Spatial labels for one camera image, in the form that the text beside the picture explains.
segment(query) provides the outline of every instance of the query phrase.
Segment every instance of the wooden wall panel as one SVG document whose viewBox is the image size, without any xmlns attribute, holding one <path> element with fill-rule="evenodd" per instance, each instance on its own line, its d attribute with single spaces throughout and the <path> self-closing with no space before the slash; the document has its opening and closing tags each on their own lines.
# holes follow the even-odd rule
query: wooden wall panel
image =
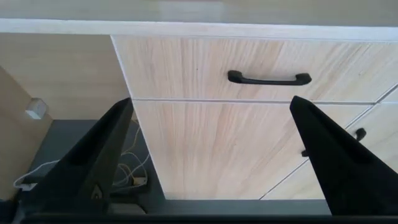
<svg viewBox="0 0 398 224">
<path fill-rule="evenodd" d="M 107 35 L 0 34 L 0 65 L 53 119 L 98 119 L 129 97 Z"/>
<path fill-rule="evenodd" d="M 259 199 L 305 160 L 288 104 L 134 107 L 167 199 Z M 368 107 L 320 108 L 344 126 Z"/>
<path fill-rule="evenodd" d="M 11 198 L 12 183 L 28 171 L 52 119 L 25 113 L 31 97 L 0 67 L 0 199 Z"/>
</svg>

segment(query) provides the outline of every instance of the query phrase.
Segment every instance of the white cable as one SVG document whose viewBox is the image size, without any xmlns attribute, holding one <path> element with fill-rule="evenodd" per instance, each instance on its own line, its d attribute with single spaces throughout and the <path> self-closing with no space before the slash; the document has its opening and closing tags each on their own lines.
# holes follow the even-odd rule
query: white cable
<svg viewBox="0 0 398 224">
<path fill-rule="evenodd" d="M 49 165 L 49 164 L 53 164 L 53 163 L 57 163 L 58 161 L 59 161 L 59 160 L 51 161 L 51 162 L 45 162 L 45 163 L 43 163 L 42 165 L 38 166 L 36 169 L 30 171 L 29 173 L 20 176 L 18 179 L 16 179 L 16 180 L 14 181 L 14 187 L 15 187 L 15 188 L 18 188 L 18 189 L 21 189 L 22 187 L 21 187 L 20 185 L 18 185 L 18 181 L 20 181 L 21 179 L 23 179 L 23 178 L 25 178 L 25 177 L 27 177 L 27 176 L 33 174 L 34 172 L 38 171 L 38 170 L 39 170 L 40 168 L 42 168 L 43 166 Z"/>
<path fill-rule="evenodd" d="M 148 159 L 149 159 L 149 154 L 148 154 L 148 156 L 145 158 L 144 162 L 141 162 L 141 160 L 140 160 L 134 153 L 132 153 L 132 152 L 125 152 L 125 153 L 124 153 L 124 155 L 127 155 L 127 154 L 133 155 L 135 158 L 137 158 L 137 160 L 139 161 L 140 164 L 139 164 L 136 168 L 134 168 L 134 169 L 127 175 L 127 177 L 125 177 L 123 180 L 120 180 L 120 181 L 116 182 L 116 183 L 115 183 L 116 185 L 120 184 L 120 183 L 123 182 L 123 181 L 128 180 L 129 176 L 132 175 L 136 170 L 138 170 L 138 168 L 142 167 L 142 166 L 148 161 Z M 145 173 L 145 178 L 148 179 L 148 174 L 147 174 L 146 169 L 144 169 L 144 173 Z"/>
<path fill-rule="evenodd" d="M 129 180 L 128 180 L 128 175 L 127 175 L 127 172 L 122 168 L 122 166 L 121 166 L 121 164 L 118 164 L 118 168 L 119 169 L 121 169 L 122 171 L 123 171 L 123 173 L 124 173 L 124 179 L 122 179 L 121 181 L 123 181 L 123 180 L 125 180 L 124 182 L 123 182 L 123 184 L 127 184 L 128 182 L 129 182 Z M 120 183 L 119 183 L 119 181 L 117 181 L 117 182 L 113 182 L 112 183 L 113 185 L 119 185 Z"/>
</svg>

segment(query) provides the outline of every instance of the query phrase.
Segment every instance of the wall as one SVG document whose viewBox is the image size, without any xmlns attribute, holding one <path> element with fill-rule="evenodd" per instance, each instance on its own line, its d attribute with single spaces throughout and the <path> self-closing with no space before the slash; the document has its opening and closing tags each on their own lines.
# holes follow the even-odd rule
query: wall
<svg viewBox="0 0 398 224">
<path fill-rule="evenodd" d="M 12 183 L 29 168 L 52 119 L 33 120 L 25 109 L 31 97 L 0 67 L 0 199 L 13 197 Z"/>
</svg>

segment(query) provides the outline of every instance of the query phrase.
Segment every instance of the cabinet door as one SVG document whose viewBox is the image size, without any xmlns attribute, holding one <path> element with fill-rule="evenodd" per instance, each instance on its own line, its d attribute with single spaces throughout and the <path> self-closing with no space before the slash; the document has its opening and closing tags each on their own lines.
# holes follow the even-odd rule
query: cabinet door
<svg viewBox="0 0 398 224">
<path fill-rule="evenodd" d="M 133 98 L 375 102 L 398 82 L 398 44 L 320 40 L 115 36 Z M 229 70 L 258 80 L 304 86 L 244 85 Z"/>
<path fill-rule="evenodd" d="M 375 106 L 363 118 L 349 128 L 354 134 L 364 128 L 366 137 L 361 143 L 372 151 L 389 167 L 398 171 L 398 105 L 381 104 Z M 269 192 L 265 200 L 277 199 L 321 199 L 323 196 L 310 161 Z"/>
<path fill-rule="evenodd" d="M 167 199 L 259 199 L 305 160 L 288 104 L 134 108 Z M 367 106 L 320 108 L 345 126 Z"/>
</svg>

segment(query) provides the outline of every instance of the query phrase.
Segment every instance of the drawer front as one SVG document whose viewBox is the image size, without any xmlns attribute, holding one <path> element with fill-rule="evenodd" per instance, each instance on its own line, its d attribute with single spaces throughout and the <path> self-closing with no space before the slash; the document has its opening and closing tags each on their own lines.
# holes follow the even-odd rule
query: drawer front
<svg viewBox="0 0 398 224">
<path fill-rule="evenodd" d="M 134 98 L 290 101 L 376 101 L 398 82 L 398 44 L 317 40 L 195 39 L 114 36 Z M 304 86 L 229 82 L 246 78 L 294 80 Z"/>
<path fill-rule="evenodd" d="M 288 104 L 134 101 L 167 199 L 259 199 L 305 158 Z M 321 106 L 346 125 L 367 106 Z"/>
<path fill-rule="evenodd" d="M 398 172 L 398 105 L 378 105 L 364 118 L 349 128 L 355 133 L 364 128 L 366 137 L 361 143 L 389 167 Z M 321 199 L 323 196 L 310 161 L 284 180 L 264 200 L 278 199 Z"/>
</svg>

